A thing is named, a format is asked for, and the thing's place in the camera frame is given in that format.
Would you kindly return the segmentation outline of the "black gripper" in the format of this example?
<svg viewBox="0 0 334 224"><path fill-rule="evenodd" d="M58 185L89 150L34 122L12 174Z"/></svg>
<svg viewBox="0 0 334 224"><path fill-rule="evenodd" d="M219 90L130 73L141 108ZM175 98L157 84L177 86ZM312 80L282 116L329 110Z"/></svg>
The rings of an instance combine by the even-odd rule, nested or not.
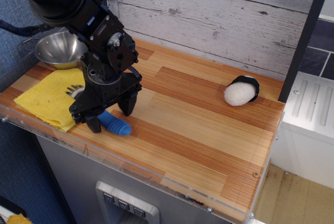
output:
<svg viewBox="0 0 334 224"><path fill-rule="evenodd" d="M87 77L83 93L69 107L75 123L86 123L93 133L101 132L98 115L117 104L126 116L134 110L142 76L139 73L122 73L116 80L101 84Z"/></svg>

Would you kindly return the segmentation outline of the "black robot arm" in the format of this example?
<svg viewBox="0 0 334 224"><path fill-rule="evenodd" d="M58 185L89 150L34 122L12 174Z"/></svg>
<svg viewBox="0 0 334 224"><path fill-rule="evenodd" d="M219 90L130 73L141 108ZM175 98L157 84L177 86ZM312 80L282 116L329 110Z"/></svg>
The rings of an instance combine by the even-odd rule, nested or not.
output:
<svg viewBox="0 0 334 224"><path fill-rule="evenodd" d="M142 76L133 67L138 62L135 41L122 23L100 0L29 0L35 16L50 27L65 27L88 50L81 58L85 88L69 110L76 123L86 123L92 132L101 130L98 119L104 110L118 104L130 115L141 90Z"/></svg>

